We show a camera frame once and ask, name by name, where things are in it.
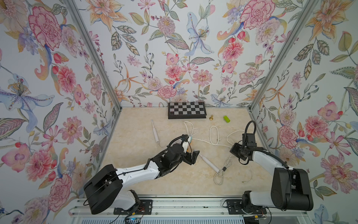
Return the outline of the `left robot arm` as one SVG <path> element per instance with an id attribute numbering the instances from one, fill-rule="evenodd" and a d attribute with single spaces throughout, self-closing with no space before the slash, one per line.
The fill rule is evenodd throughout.
<path id="1" fill-rule="evenodd" d="M 182 162 L 194 165 L 200 152 L 191 150 L 188 142 L 171 144 L 145 164 L 130 168 L 115 168 L 112 164 L 104 166 L 85 185 L 87 197 L 84 206 L 89 206 L 91 214 L 97 215 L 110 207 L 134 212 L 140 199 L 130 186 L 161 178 L 173 172 Z"/>

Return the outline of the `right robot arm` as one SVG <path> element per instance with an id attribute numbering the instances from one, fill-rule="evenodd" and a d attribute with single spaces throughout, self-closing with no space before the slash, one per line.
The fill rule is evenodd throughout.
<path id="1" fill-rule="evenodd" d="M 230 153 L 243 165 L 253 161 L 272 175 L 270 191 L 244 192 L 241 207 L 245 212 L 259 208 L 311 211 L 314 206 L 308 173 L 295 169 L 266 149 L 258 147 L 253 133 L 244 133 L 242 141 L 235 143 Z"/>

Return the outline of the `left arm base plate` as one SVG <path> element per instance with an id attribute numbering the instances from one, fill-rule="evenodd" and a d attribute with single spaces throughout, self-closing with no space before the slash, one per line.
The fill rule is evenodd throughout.
<path id="1" fill-rule="evenodd" d="M 135 203 L 128 210 L 121 208 L 114 208 L 114 215 L 151 215 L 153 209 L 153 200 L 140 200 L 139 203 Z"/>

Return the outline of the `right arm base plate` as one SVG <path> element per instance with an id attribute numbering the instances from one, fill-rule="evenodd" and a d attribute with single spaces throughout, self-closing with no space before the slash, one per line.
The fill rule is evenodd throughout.
<path id="1" fill-rule="evenodd" d="M 245 205 L 241 199 L 226 199 L 222 204 L 228 210 L 229 215 L 266 215 L 265 207 Z"/>

